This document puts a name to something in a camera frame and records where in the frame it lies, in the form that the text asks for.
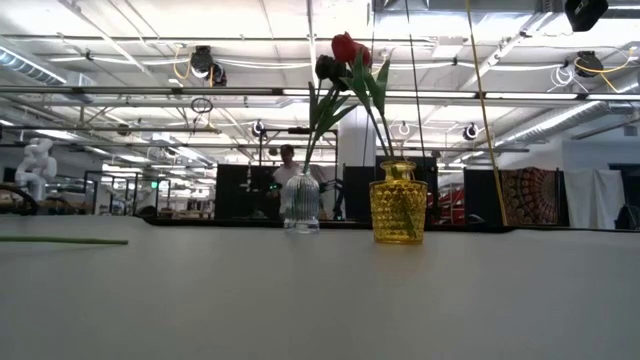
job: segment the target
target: cable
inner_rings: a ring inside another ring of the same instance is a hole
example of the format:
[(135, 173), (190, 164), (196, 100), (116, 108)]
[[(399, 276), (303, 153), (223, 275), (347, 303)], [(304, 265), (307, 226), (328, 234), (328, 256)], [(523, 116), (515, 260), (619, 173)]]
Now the cable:
[(616, 93), (619, 93), (620, 91), (618, 91), (618, 89), (616, 89), (615, 86), (613, 86), (613, 84), (611, 83), (611, 81), (609, 81), (609, 79), (607, 79), (606, 76), (604, 76), (603, 73), (600, 73), (600, 76), (602, 76), (602, 78), (604, 79), (604, 82), (607, 83), (607, 85), (609, 85), (609, 87), (611, 87), (611, 89), (613, 89), (613, 91), (615, 91)]
[[(176, 57), (174, 58), (174, 60), (178, 59), (178, 54), (180, 54), (180, 48), (178, 48), (176, 50)], [(189, 77), (189, 72), (191, 71), (191, 54), (189, 54), (189, 62), (187, 63), (187, 72), (182, 75), (178, 72), (178, 67), (176, 66), (176, 63), (173, 63), (173, 72), (176, 73), (176, 76), (179, 77), (182, 80), (186, 80)]]
[[(633, 50), (629, 50), (629, 55), (631, 55), (631, 54), (633, 54)], [(592, 72), (592, 73), (596, 73), (596, 74), (608, 74), (608, 73), (612, 73), (612, 72), (614, 72), (614, 71), (622, 70), (622, 69), (624, 69), (625, 67), (627, 67), (627, 65), (628, 65), (628, 64), (629, 64), (629, 62), (631, 61), (631, 58), (630, 58), (630, 57), (627, 57), (627, 61), (626, 61), (624, 64), (622, 64), (622, 65), (620, 65), (620, 66), (618, 66), (618, 67), (615, 67), (615, 68), (613, 68), (613, 69), (607, 69), (607, 70), (589, 69), (589, 68), (584, 67), (584, 66), (582, 66), (582, 65), (578, 65), (578, 60), (580, 60), (580, 58), (579, 58), (579, 57), (577, 57), (577, 58), (573, 61), (573, 64), (574, 64), (578, 69), (582, 69), (582, 70), (584, 70), (584, 71), (588, 71), (588, 72)]]
[(491, 158), (491, 167), (493, 168), (493, 177), (496, 182), (496, 191), (498, 192), (498, 201), (500, 202), (500, 214), (502, 215), (502, 224), (508, 225), (507, 213), (504, 209), (504, 199), (502, 198), (502, 187), (500, 186), (500, 175), (498, 174), (498, 168), (496, 167), (496, 158), (493, 154), (493, 145), (491, 145), (491, 133), (489, 132), (489, 122), (487, 121), (487, 109), (484, 105), (484, 92), (482, 91), (482, 77), (480, 76), (480, 69), (478, 67), (478, 54), (476, 51), (476, 40), (473, 35), (473, 22), (471, 21), (471, 0), (465, 1), (467, 6), (467, 19), (469, 21), (469, 32), (471, 33), (471, 49), (473, 50), (473, 61), (475, 63), (476, 77), (478, 79), (478, 95), (480, 97), (480, 105), (482, 107), (482, 120), (484, 121), (484, 127), (487, 129), (487, 145), (489, 147), (489, 156)]

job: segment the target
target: vase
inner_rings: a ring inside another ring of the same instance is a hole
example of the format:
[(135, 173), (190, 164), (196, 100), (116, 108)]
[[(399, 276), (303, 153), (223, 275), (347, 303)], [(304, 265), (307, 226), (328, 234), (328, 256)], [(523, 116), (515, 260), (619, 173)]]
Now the vase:
[(427, 184), (414, 180), (413, 162), (385, 161), (381, 167), (385, 180), (369, 184), (375, 242), (422, 244)]
[(294, 233), (317, 233), (320, 229), (320, 186), (307, 172), (292, 177), (282, 189), (284, 228)]

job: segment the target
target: yellow glass vase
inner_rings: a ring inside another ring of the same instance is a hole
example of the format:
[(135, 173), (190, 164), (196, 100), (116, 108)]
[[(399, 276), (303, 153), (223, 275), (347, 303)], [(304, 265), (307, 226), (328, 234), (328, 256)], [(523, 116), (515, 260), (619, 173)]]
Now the yellow glass vase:
[(378, 243), (422, 244), (427, 184), (413, 179), (416, 164), (385, 161), (384, 181), (369, 184), (373, 238)]

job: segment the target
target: white curtain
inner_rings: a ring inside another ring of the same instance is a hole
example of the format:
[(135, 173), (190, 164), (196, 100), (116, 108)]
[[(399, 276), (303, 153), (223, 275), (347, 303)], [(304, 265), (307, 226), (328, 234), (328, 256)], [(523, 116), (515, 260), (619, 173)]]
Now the white curtain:
[(565, 171), (564, 182), (571, 227), (615, 229), (614, 220), (625, 203), (620, 171)]

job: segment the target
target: table surface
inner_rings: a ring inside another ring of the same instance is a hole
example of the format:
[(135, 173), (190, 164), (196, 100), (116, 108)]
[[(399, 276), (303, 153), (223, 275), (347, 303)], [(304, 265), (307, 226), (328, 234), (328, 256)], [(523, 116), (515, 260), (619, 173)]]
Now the table surface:
[(0, 218), (0, 359), (638, 359), (640, 237)]

